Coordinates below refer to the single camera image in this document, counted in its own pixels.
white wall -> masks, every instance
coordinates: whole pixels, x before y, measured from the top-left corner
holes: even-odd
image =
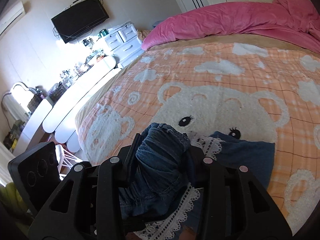
[[[10,0],[7,9],[19,0]],[[17,81],[49,89],[59,81],[61,70],[71,68],[83,57],[83,45],[64,44],[52,32],[51,18],[75,0],[22,0],[26,15],[0,40],[0,95]],[[93,30],[131,20],[138,29],[150,29],[158,20],[181,13],[176,0],[104,0],[110,16]],[[8,132],[0,112],[0,140]]]

air conditioner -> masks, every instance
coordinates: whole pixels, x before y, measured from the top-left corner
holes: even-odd
[[[23,3],[19,2],[0,19],[0,39],[10,28],[26,14]]]

white chair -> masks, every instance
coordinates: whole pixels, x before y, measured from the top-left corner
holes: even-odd
[[[75,165],[76,163],[82,162],[80,158],[66,151],[61,144],[56,145],[56,156],[58,161],[58,171],[59,171],[61,180],[64,179],[64,177],[68,174],[68,172],[73,167],[73,165]]]

mattress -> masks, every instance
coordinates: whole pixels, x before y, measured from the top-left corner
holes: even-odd
[[[77,114],[80,145],[99,164],[151,122],[275,142],[268,193],[296,233],[320,199],[319,68],[320,55],[252,34],[154,46]]]

lace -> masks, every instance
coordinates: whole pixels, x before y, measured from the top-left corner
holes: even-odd
[[[177,210],[171,214],[166,220],[147,224],[142,231],[135,234],[142,240],[165,240],[172,239],[175,232],[181,228],[181,222],[187,220],[187,212],[193,209],[193,202],[200,197],[200,192],[190,184],[181,198]]]
[[[189,132],[188,138],[191,145],[199,147],[203,150],[205,156],[211,157],[217,160],[216,154],[220,153],[222,146],[220,142],[223,142],[219,138],[207,137],[195,132]]]

